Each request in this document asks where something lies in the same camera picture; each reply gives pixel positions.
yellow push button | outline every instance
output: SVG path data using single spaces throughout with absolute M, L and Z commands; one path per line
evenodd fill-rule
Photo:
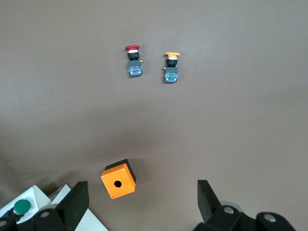
M 111 199 L 133 193 L 136 188 L 136 177 L 127 159 L 108 165 L 101 179 Z
M 168 55 L 168 57 L 178 57 L 180 53 L 177 52 L 167 52 L 165 55 Z

